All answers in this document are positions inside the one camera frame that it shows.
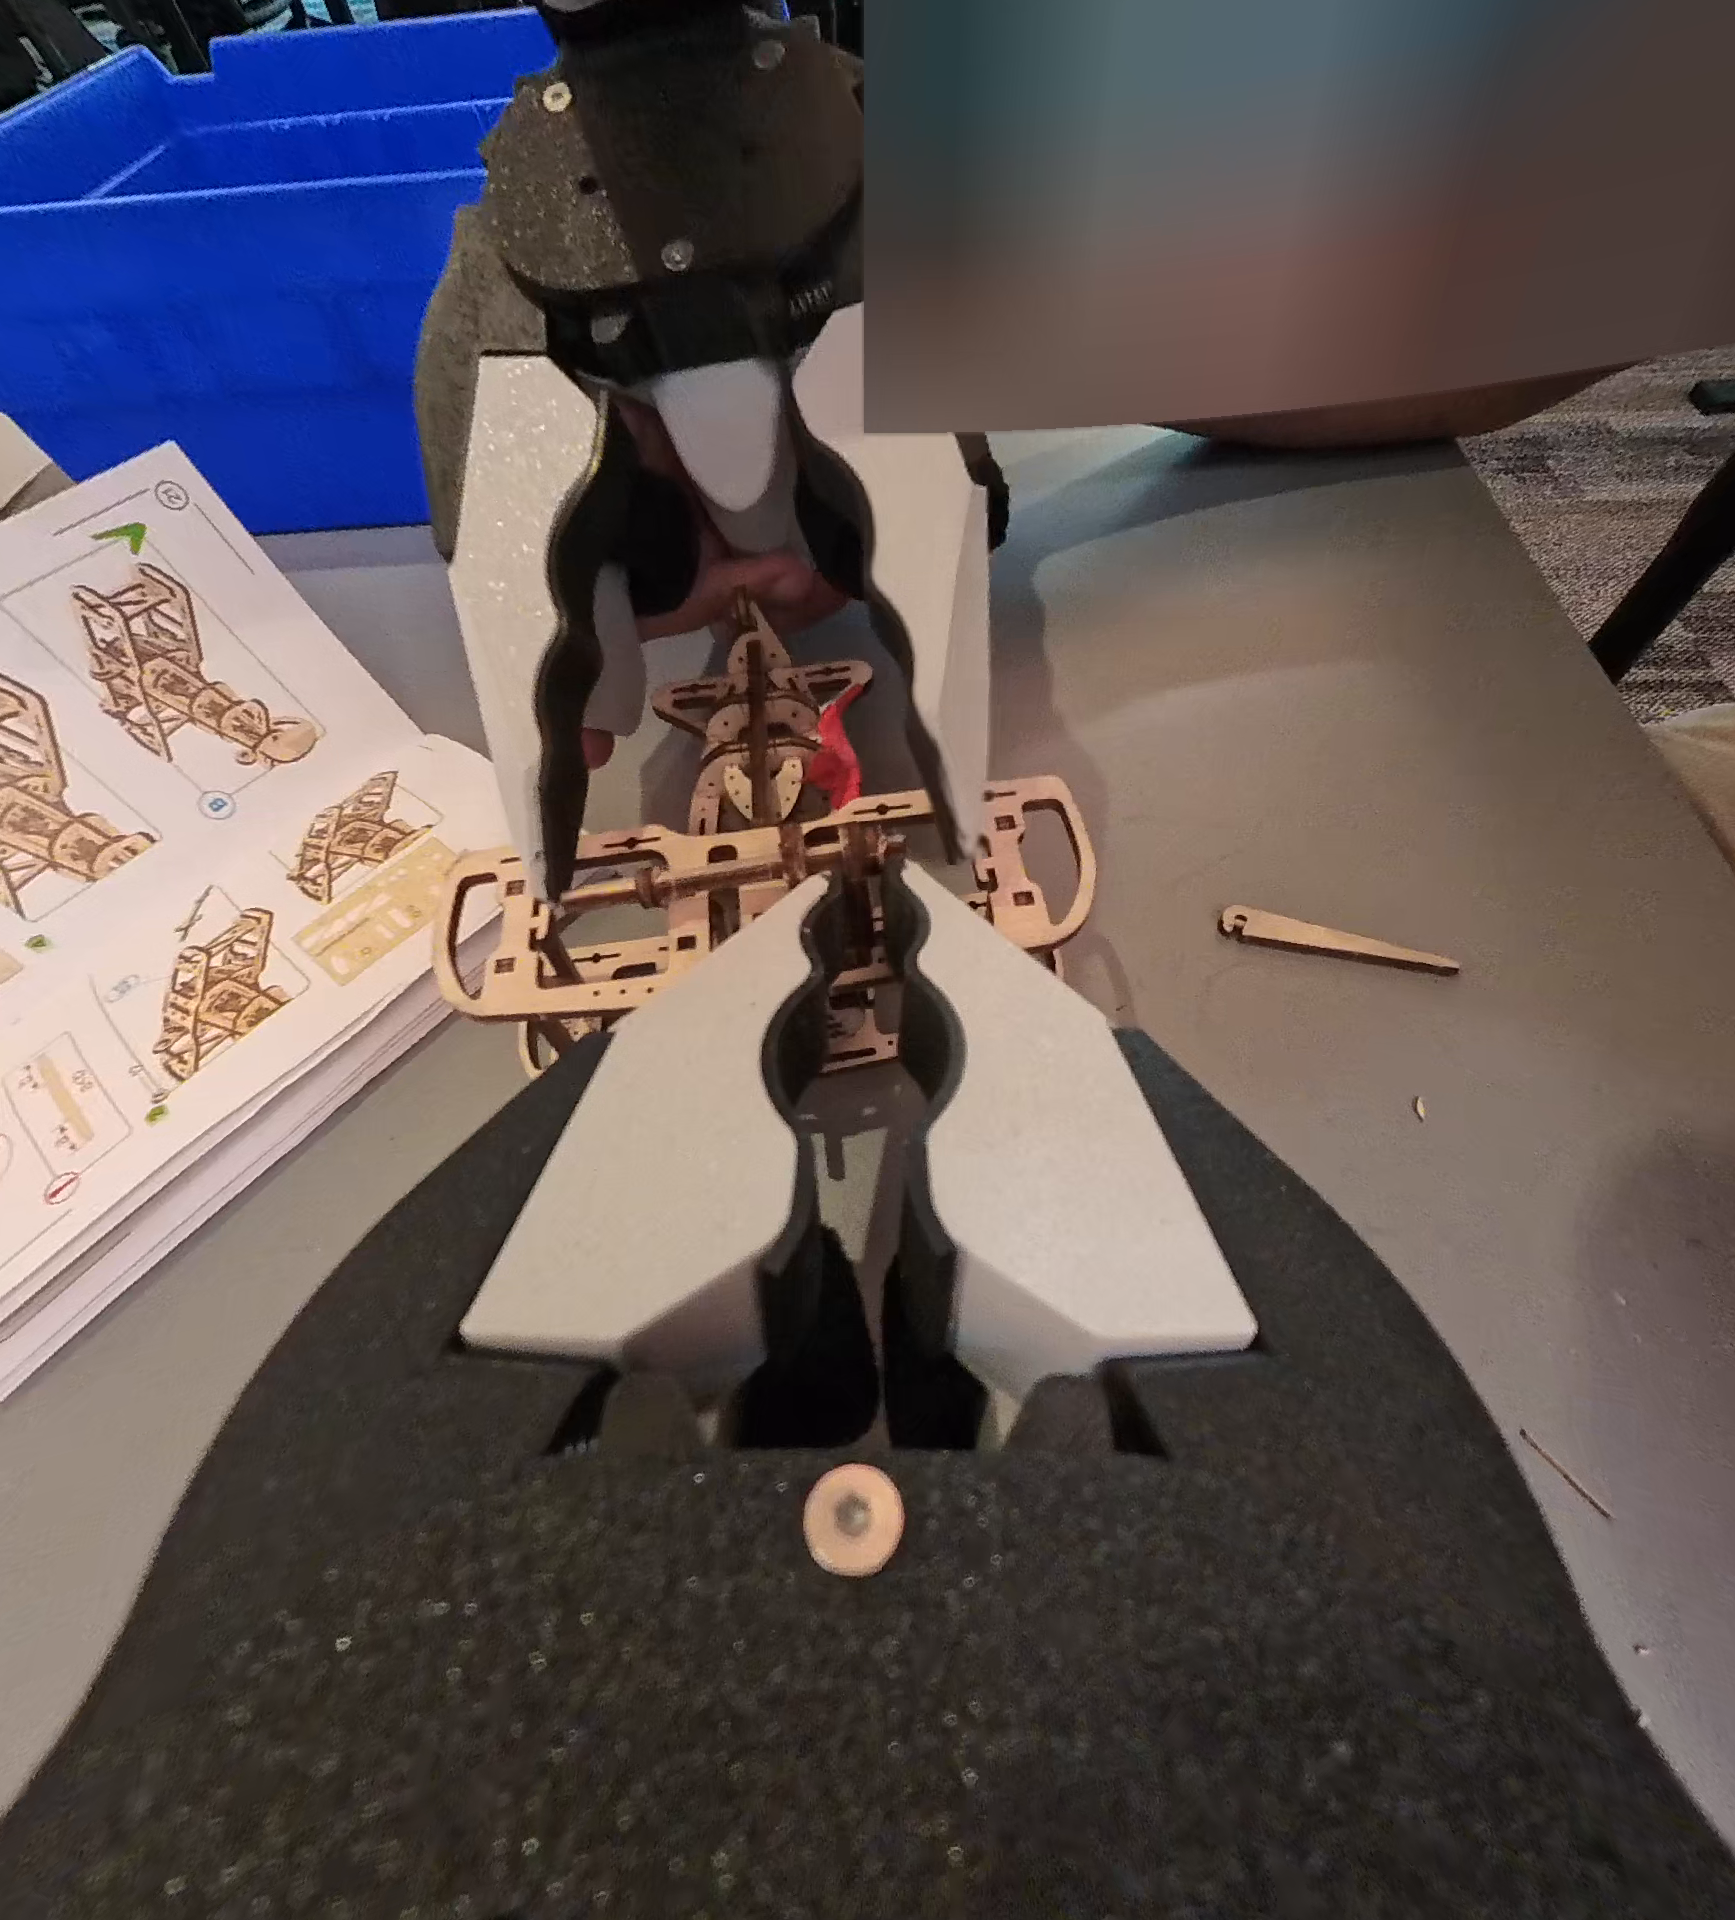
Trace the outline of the grey desk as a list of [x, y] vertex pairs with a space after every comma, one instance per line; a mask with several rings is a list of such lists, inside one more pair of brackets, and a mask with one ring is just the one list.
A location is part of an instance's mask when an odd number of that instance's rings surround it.
[[[1102, 856], [1071, 979], [1405, 1282], [1735, 1847], [1733, 871], [1458, 451], [998, 453], [994, 759]], [[1462, 972], [1240, 948], [1236, 902]], [[0, 1814], [310, 1289], [515, 1091], [449, 1023], [0, 1408]]]

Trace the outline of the blue plastic bin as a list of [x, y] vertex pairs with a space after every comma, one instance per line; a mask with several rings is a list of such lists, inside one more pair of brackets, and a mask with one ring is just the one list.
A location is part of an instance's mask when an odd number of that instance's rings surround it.
[[420, 523], [420, 325], [534, 11], [235, 35], [0, 117], [0, 411], [75, 479], [172, 442], [255, 534]]

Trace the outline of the black metal leg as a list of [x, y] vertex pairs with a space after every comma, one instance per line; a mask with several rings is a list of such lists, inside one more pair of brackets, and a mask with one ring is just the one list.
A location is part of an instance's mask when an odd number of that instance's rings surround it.
[[[1702, 378], [1687, 391], [1704, 418], [1735, 416], [1735, 378]], [[1713, 574], [1735, 556], [1735, 451], [1680, 517], [1667, 545], [1647, 563], [1590, 640], [1612, 684], [1645, 658]]]

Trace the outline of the instruction booklet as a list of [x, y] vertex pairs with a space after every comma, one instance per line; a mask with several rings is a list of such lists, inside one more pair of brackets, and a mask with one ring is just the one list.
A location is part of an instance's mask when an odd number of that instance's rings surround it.
[[0, 521], [0, 1401], [446, 1018], [495, 838], [178, 446]]

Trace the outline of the thin wooden splinter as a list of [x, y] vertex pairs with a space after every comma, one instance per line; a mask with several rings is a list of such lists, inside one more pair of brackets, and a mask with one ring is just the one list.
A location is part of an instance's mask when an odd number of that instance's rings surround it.
[[1579, 1476], [1574, 1476], [1555, 1454], [1550, 1454], [1526, 1427], [1517, 1430], [1517, 1441], [1524, 1443], [1526, 1449], [1537, 1460], [1541, 1460], [1550, 1469], [1550, 1474], [1557, 1476], [1561, 1485], [1568, 1487], [1574, 1498], [1581, 1500], [1594, 1515], [1599, 1515], [1607, 1524], [1614, 1522], [1614, 1513], [1601, 1500], [1601, 1496], [1594, 1493]]

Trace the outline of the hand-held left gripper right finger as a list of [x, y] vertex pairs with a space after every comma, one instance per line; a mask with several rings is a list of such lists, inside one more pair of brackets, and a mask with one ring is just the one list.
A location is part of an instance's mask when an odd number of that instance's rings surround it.
[[1025, 1403], [1102, 1364], [1229, 1357], [1260, 1324], [1106, 1016], [935, 875], [888, 873], [904, 1148], [888, 1302], [910, 1353]]

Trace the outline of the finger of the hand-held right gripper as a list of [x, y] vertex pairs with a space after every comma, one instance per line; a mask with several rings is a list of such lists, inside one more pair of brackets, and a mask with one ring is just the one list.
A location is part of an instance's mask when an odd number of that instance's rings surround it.
[[616, 418], [543, 354], [477, 363], [451, 592], [508, 829], [556, 902], [585, 732], [616, 732]]
[[866, 427], [862, 306], [805, 354], [805, 530], [902, 671], [906, 746], [965, 862], [990, 757], [987, 490], [952, 433]]

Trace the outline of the person's right forearm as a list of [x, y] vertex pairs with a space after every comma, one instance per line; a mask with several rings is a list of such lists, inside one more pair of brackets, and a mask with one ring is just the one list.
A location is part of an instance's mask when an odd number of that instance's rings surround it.
[[1216, 444], [1264, 451], [1363, 451], [1458, 442], [1530, 420], [1621, 372], [1627, 372], [1625, 363], [1610, 363], [1585, 372], [1548, 374], [1412, 398], [1344, 402], [1220, 420], [1168, 420], [1161, 429]]

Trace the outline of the pointed wooden stick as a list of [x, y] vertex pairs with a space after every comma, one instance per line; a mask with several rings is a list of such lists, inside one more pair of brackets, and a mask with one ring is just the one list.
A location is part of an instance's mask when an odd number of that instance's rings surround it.
[[1269, 913], [1258, 906], [1229, 904], [1216, 915], [1216, 928], [1229, 941], [1304, 952], [1326, 959], [1368, 963], [1432, 976], [1456, 976], [1460, 961], [1421, 948], [1401, 948], [1379, 937], [1319, 926], [1291, 915]]

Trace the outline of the wooden airplane model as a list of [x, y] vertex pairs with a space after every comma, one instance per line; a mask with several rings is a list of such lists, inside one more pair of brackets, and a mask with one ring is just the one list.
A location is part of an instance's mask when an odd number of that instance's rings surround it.
[[[660, 686], [655, 713], [697, 746], [686, 827], [673, 831], [811, 823], [902, 792], [921, 794], [937, 823], [924, 790], [869, 794], [862, 785], [849, 715], [873, 677], [864, 660], [798, 664], [756, 620], [734, 633], [723, 671]], [[897, 851], [930, 827], [906, 827]], [[884, 937], [884, 869], [858, 880], [838, 873], [844, 915], [827, 987], [822, 1075], [897, 1056], [899, 985]], [[559, 902], [537, 897], [517, 849], [468, 851], [446, 880], [433, 974], [449, 1007], [510, 1027], [521, 1069], [539, 1080], [574, 1042], [647, 1005], [789, 891], [778, 882], [754, 884], [664, 908], [627, 904], [563, 917]]]

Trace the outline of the person's right hand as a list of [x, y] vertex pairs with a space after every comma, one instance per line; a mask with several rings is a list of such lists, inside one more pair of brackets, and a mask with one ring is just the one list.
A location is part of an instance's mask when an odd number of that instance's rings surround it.
[[785, 550], [712, 559], [701, 567], [697, 589], [706, 622], [739, 631], [761, 620], [781, 638], [814, 629], [851, 605], [811, 563]]

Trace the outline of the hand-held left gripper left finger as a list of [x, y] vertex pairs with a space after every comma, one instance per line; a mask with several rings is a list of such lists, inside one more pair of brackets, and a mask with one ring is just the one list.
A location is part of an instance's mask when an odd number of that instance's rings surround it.
[[844, 928], [842, 884], [798, 882], [600, 1038], [457, 1326], [466, 1355], [869, 1412], [862, 1293], [818, 1188]]

